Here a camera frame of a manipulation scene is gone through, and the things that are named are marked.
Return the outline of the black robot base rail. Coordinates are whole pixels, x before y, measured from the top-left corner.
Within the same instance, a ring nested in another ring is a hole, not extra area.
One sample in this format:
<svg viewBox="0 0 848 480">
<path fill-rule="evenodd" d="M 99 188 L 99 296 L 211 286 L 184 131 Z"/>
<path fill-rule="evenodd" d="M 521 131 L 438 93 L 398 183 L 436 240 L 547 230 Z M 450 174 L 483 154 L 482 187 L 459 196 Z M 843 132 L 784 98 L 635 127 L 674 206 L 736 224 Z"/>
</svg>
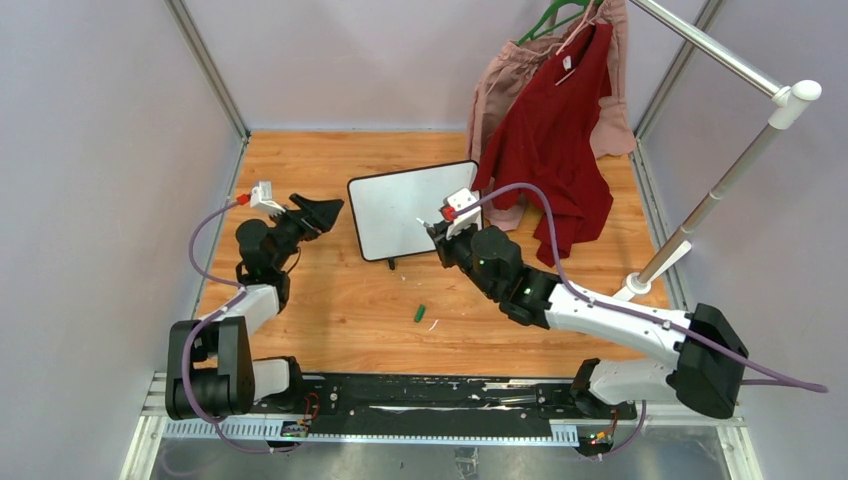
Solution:
<svg viewBox="0 0 848 480">
<path fill-rule="evenodd" d="M 598 433 L 605 444 L 620 445 L 637 423 L 721 424 L 674 399 L 606 404 L 572 378 L 312 372 L 299 396 L 265 397 L 214 427 L 169 419 L 165 385 L 164 374 L 155 374 L 137 425 L 154 444 L 226 437 L 256 450 L 320 443 L 583 447 Z"/>
</svg>

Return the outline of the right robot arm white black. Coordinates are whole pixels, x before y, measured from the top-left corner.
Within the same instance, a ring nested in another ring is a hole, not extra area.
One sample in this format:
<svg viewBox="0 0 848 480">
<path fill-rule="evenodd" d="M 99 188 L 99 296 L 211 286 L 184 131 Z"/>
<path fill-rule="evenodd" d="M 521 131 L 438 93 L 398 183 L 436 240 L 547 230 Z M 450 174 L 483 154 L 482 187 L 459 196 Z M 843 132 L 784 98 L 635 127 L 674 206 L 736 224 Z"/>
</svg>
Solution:
<svg viewBox="0 0 848 480">
<path fill-rule="evenodd" d="M 458 268 L 510 320 L 573 331 L 644 354 L 642 360 L 584 361 L 571 403 L 584 417 L 630 400 L 673 401 L 715 419 L 735 413 L 744 366 L 729 352 L 748 350 L 724 314 L 699 304 L 691 312 L 646 307 L 591 292 L 527 265 L 519 245 L 496 227 L 425 230 L 443 267 Z"/>
</svg>

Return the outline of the white whiteboard black frame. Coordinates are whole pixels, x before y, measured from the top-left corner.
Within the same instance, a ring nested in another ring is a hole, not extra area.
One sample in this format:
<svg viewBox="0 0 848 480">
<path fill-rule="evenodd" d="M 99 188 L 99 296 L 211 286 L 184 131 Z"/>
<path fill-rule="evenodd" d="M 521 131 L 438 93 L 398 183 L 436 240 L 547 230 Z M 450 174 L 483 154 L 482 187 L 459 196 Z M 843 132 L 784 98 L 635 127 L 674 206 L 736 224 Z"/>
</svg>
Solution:
<svg viewBox="0 0 848 480">
<path fill-rule="evenodd" d="M 395 260 L 435 250 L 422 222 L 443 220 L 444 200 L 469 187 L 471 160 L 351 179 L 347 183 L 360 255 L 367 262 Z"/>
</svg>

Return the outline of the green marker cap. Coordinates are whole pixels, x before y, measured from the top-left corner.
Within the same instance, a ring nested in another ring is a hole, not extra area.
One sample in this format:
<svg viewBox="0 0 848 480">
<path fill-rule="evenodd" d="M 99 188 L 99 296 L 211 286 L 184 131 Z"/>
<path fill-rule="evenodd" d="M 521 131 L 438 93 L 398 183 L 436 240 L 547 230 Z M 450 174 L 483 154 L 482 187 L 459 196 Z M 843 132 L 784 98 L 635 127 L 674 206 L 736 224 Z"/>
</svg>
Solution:
<svg viewBox="0 0 848 480">
<path fill-rule="evenodd" d="M 426 313 L 426 306 L 424 304 L 420 304 L 416 310 L 414 315 L 414 322 L 420 323 Z"/>
</svg>

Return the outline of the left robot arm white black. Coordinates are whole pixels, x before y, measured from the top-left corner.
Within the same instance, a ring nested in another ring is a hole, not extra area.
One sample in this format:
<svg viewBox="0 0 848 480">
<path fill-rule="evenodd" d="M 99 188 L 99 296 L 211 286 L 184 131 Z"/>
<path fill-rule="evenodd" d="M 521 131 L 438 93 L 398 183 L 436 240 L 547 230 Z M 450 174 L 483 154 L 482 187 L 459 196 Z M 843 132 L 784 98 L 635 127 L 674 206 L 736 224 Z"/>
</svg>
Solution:
<svg viewBox="0 0 848 480">
<path fill-rule="evenodd" d="M 255 360 L 249 340 L 289 301 L 287 260 L 299 255 L 302 243 L 332 229 L 344 202 L 309 200 L 299 194 L 290 199 L 293 208 L 281 206 L 263 185 L 257 185 L 200 222 L 205 227 L 244 205 L 267 216 L 244 221 L 236 230 L 240 261 L 229 283 L 234 296 L 199 319 L 171 326 L 165 387 L 165 409 L 171 419 L 214 421 L 244 415 L 266 398 L 283 413 L 304 405 L 307 389 L 296 359 Z"/>
</svg>

